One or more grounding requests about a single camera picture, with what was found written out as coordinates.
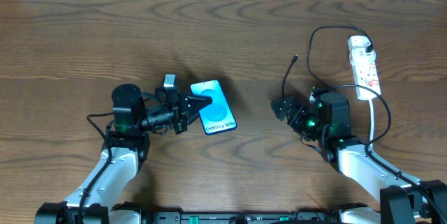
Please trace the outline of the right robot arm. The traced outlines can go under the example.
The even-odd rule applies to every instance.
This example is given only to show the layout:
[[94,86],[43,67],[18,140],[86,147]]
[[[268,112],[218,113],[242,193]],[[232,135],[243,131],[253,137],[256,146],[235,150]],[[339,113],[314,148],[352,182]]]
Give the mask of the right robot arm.
[[329,218],[338,223],[415,223],[428,218],[446,222],[446,184],[423,181],[380,157],[371,144],[351,132],[349,101],[336,92],[318,92],[311,105],[294,97],[273,101],[276,117],[287,124],[338,173],[354,180],[375,200],[374,211],[363,204],[336,210]]

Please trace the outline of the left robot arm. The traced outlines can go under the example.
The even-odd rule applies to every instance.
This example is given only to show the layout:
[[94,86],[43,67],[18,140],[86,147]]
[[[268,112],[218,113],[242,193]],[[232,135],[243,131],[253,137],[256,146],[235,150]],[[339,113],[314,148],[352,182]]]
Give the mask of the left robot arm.
[[113,90],[112,101],[114,118],[99,132],[103,146],[98,164],[62,202],[42,204],[35,223],[153,223],[150,211],[117,200],[147,159],[149,134],[163,135],[169,129],[183,133],[212,98],[181,93],[174,86],[149,94],[122,84]]

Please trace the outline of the blue Galaxy smartphone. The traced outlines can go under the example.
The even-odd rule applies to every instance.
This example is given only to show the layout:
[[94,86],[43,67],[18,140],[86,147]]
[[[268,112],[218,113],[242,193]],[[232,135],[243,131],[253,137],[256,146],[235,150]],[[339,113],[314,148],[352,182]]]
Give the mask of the blue Galaxy smartphone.
[[193,95],[212,99],[212,103],[199,112],[206,135],[215,135],[237,128],[237,122],[218,80],[192,84],[190,90]]

